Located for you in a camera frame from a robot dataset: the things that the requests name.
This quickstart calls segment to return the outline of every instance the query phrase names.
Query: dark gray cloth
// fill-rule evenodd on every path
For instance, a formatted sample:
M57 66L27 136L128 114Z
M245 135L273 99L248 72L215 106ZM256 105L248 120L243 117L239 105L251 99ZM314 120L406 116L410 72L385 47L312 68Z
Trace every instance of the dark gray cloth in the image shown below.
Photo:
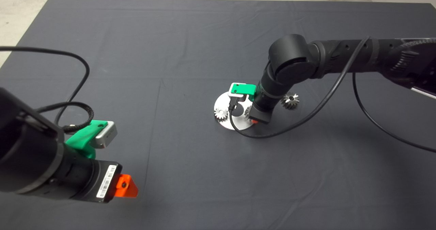
M83 56L79 92L118 136L97 158L120 162L137 199L109 204L0 194L1 229L436 229L436 154L402 144L364 117L347 76L304 126L268 140L212 116L232 82L256 84L268 47L289 33L317 39L436 37L430 4L224 0L48 0L19 45ZM84 73L63 56L13 53L0 83L32 107L64 101ZM293 87L309 113L337 75ZM386 128L435 147L436 101L377 73L358 75ZM47 114L53 118L54 113ZM67 109L63 124L86 114Z

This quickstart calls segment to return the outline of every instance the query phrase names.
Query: green bracket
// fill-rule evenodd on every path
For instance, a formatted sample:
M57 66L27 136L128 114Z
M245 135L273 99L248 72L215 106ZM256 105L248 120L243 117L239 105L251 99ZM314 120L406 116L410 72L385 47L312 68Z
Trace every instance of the green bracket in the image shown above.
M90 143L107 125L107 121L92 120L88 126L72 135L65 144L77 150L79 154L95 159L95 148Z
M254 93L256 92L255 84L233 84L232 93L248 95L250 101L254 101Z

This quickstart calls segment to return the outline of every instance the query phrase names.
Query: silver gear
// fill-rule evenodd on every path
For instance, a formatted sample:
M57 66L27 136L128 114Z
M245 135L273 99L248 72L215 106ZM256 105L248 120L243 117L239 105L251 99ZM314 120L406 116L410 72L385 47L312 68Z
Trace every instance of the silver gear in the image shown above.
M248 108L244 112L244 115L246 118L248 118L248 114L250 113L250 109L251 109L251 106L248 106Z
M295 109L299 103L299 97L295 93L288 93L282 98L281 102L286 109Z
M214 110L214 116L215 116L216 121L222 122L222 121L226 120L227 117L229 116L229 110L216 108Z

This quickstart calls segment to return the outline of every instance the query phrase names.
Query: black cable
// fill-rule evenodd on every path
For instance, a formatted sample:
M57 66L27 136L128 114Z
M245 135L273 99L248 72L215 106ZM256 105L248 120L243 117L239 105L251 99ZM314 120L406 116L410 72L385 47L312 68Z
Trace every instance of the black cable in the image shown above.
M322 99L322 101L318 104L318 106L310 114L308 114L306 117L304 117L303 119L301 119L297 123L293 123L292 125L288 126L287 128L285 128L285 129L283 129L281 131L272 133L272 134L267 134L267 135L251 135L251 134L246 134L246 133L242 132L241 130L239 130L235 126L235 124L233 123L233 119L232 119L232 111L233 110L230 109L229 110L230 123L232 124L233 128L235 129L235 131L238 132L239 134L241 134L243 136L246 136L246 137L249 137L249 138L270 138L270 137L274 137L274 136L283 134L285 132L288 132L291 129L297 128L298 126L306 123L308 120L310 120L312 117L314 117L323 108L323 106L330 100L330 98L336 92L336 89L339 87L339 85L343 81L345 75L347 74L347 72L352 67L355 59L357 58L358 54L360 53L360 51L362 50L362 48L364 47L364 45L368 41L368 39L369 39L369 36L361 40L361 42L358 44L358 46L354 50L353 54L351 55L350 59L348 60L347 64L345 65L344 70L342 70L342 72L339 75L338 79L333 84L333 87L330 89L330 91L327 93L327 95L324 97L324 99Z
M70 97L67 99L67 102L71 102L73 98L77 95L85 81L87 80L89 76L89 64L79 55L76 55L74 53L68 52L68 51L62 51L62 50L52 50L52 49L45 49L45 48L37 48L37 47L0 47L0 51L25 51L25 52L37 52L37 53L46 53L46 54L54 54L54 55L62 55L62 56L70 56L72 58L75 58L79 60L85 67L85 74L82 78L82 80L77 85L76 89L74 89L73 93L70 95ZM64 113L67 106L63 106L61 110L59 110L58 114L56 115L54 119L54 123L58 126L59 120L61 118L61 115Z
M48 106L43 106L39 109L35 109L35 111L39 112L39 113L43 113L43 112L48 112L48 111L52 111L55 109L65 108L67 106L78 106L79 108L84 109L88 113L88 119L80 125L63 126L62 130L65 133L72 133L72 132L78 131L78 130L83 129L84 127L88 126L89 123L91 123L91 120L94 117L94 111L92 110L92 108L90 106L88 106L87 104L82 103L82 102L77 102L77 101L60 102L60 103L55 103L55 104L48 105Z
M393 134L392 132L386 130L385 128L383 128L383 126L381 126L379 123L377 123L377 121L375 121L375 120L371 117L371 115L369 115L368 111L366 111L365 107L363 106L363 104L362 104L362 102L361 102L361 100L360 100L359 93L357 92L356 73L353 73L353 90L354 90L354 93L355 93L356 101L357 101L357 103L358 103L360 109L362 110L362 112L365 114L365 116L366 116L366 117L367 117L367 118L368 118L368 119L369 119L369 120L370 120L370 121L371 121L375 126L377 126L379 129L381 129L383 132L385 132L385 133L388 134L389 136L391 136L391 137L393 137L393 138L399 140L400 142L404 142L404 143L406 143L406 144L408 144L408 145L411 145L411 146L413 146L413 147L420 148L420 149L423 149L423 150L425 150L425 151L436 152L436 149L434 149L434 148L429 148L429 147L426 147L426 146L423 146L423 145L419 145L419 144L416 144L416 143L410 142L410 141L408 141L408 140L406 140L406 139L404 139L404 138L401 138L401 137L397 136L396 134Z

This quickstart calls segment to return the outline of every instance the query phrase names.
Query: tabletop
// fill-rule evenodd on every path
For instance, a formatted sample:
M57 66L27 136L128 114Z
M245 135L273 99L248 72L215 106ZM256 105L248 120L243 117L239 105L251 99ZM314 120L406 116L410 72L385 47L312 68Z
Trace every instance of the tabletop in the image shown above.
M213 118L232 82L257 84L268 48L307 41L436 37L430 4L225 0L48 0L20 46L67 50L91 74L76 101L118 135L97 151L132 175L136 199L109 204L0 194L4 229L435 229L436 155L402 144L360 111L347 76L303 126L265 140ZM0 85L32 107L64 101L84 69L74 59L12 53ZM293 87L308 114L337 75ZM434 146L436 102L377 73L358 74L368 111L396 134ZM54 113L46 116L53 120ZM68 108L61 123L83 121Z

